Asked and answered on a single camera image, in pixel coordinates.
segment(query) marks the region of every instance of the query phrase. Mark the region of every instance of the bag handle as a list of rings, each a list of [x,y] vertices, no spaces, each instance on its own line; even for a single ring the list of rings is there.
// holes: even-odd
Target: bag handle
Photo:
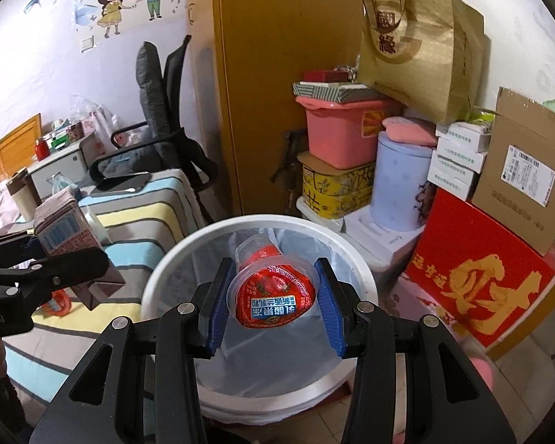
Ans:
[[[403,17],[403,14],[405,13],[406,0],[399,0],[399,4],[401,6],[401,17],[392,26],[380,25],[378,20],[378,5],[376,3],[376,0],[363,0],[363,1],[364,1],[364,8],[366,9],[366,14],[368,16],[368,21],[370,22],[370,26],[380,34],[387,34],[392,31],[395,31],[399,27],[399,25],[401,25],[401,17]]]

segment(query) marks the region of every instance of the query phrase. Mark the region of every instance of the red box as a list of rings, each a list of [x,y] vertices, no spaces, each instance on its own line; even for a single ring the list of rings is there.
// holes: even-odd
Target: red box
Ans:
[[[555,244],[542,257],[483,211],[438,189],[406,273],[488,347],[554,277]]]
[[[304,72],[303,81],[315,81],[319,83],[340,83],[350,81],[346,71],[338,70],[308,70]]]

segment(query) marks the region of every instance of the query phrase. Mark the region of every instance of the light switch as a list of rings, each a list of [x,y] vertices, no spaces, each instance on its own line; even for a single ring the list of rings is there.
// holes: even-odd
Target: light switch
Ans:
[[[90,38],[86,38],[85,40],[80,40],[80,51],[90,50],[91,48],[95,47],[95,37],[91,36]]]

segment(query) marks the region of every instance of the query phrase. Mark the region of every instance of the brown paper bag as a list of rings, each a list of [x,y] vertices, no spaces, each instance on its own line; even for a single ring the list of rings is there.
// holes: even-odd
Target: brown paper bag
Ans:
[[[364,0],[359,83],[438,124],[465,119],[475,103],[483,16],[462,0]]]

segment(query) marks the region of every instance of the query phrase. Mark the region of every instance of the pink lid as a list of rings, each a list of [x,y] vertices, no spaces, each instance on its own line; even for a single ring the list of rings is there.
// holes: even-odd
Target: pink lid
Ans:
[[[296,101],[308,110],[356,110],[363,108],[370,110],[380,110],[388,109],[391,106],[401,107],[403,105],[402,103],[397,102],[392,98],[386,100],[364,100],[362,102],[335,103],[327,102],[327,100],[318,100],[311,97],[296,97]]]

